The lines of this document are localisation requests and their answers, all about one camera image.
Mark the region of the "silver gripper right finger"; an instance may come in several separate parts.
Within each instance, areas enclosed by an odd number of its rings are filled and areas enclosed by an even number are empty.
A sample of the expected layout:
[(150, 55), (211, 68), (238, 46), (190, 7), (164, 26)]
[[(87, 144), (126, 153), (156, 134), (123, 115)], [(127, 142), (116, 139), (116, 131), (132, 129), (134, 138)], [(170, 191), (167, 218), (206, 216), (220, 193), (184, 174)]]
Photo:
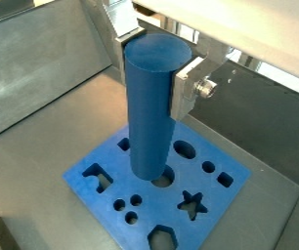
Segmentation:
[(230, 46), (203, 33), (195, 49), (194, 58), (176, 72), (171, 97), (171, 117), (180, 121), (195, 107), (196, 98), (214, 95), (216, 83), (210, 75), (227, 62)]

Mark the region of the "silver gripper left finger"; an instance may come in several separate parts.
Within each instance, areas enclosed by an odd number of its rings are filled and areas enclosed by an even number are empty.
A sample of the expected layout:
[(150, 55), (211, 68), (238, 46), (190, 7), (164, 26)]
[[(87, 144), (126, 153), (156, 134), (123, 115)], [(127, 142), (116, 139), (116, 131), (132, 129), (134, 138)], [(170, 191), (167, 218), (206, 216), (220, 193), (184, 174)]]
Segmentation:
[(102, 7), (107, 14), (107, 21), (111, 24), (114, 47), (119, 62), (122, 83), (126, 83), (126, 59), (124, 47), (127, 43), (146, 33), (139, 25), (138, 13), (132, 0), (102, 0)]

